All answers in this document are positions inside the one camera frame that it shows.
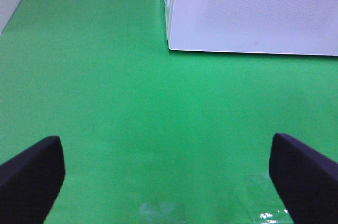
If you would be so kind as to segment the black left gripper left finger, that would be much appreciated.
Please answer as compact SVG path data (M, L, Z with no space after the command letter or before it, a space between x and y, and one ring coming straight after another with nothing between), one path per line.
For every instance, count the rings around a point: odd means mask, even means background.
M1 164L1 223L44 223L64 178L58 136L48 136Z

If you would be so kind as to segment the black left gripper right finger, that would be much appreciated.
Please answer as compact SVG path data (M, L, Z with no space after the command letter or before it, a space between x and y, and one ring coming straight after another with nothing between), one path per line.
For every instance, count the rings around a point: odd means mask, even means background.
M337 163L296 138L273 136L269 175L294 223L337 223Z

